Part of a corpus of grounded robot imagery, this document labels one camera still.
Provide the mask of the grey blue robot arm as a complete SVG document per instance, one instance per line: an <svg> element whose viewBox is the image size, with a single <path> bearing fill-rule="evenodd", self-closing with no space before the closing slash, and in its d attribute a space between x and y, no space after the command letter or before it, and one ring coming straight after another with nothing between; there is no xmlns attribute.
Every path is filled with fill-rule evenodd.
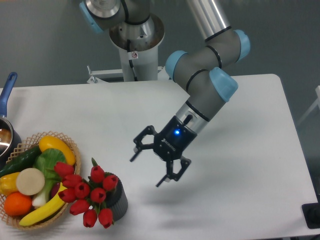
<svg viewBox="0 0 320 240"><path fill-rule="evenodd" d="M224 67L248 55L251 43L232 29L217 0L189 0L189 9L205 46L189 54L178 50L166 60L165 71L189 97L160 131L147 126L133 141L135 154L151 149L166 163L163 181L178 181L191 164L184 150L238 89ZM109 32L118 48L126 82L158 79L158 47L165 29L150 11L148 0L83 0L80 10L96 33Z"/></svg>

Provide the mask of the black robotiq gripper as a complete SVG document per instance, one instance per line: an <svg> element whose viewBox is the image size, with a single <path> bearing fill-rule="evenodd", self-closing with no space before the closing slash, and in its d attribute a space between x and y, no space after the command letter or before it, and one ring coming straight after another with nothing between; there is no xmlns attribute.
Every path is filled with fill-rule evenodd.
<svg viewBox="0 0 320 240"><path fill-rule="evenodd" d="M146 136L154 136L154 142L144 144ZM184 150L196 138L197 133L190 130L176 116L173 116L167 125L157 133L153 125L148 125L134 139L134 155L129 160L133 162L144 151L153 149L163 161L166 161L166 174L156 184L159 187L163 182L174 180L178 182L192 161L182 156ZM174 160L180 160L180 170L174 172Z"/></svg>

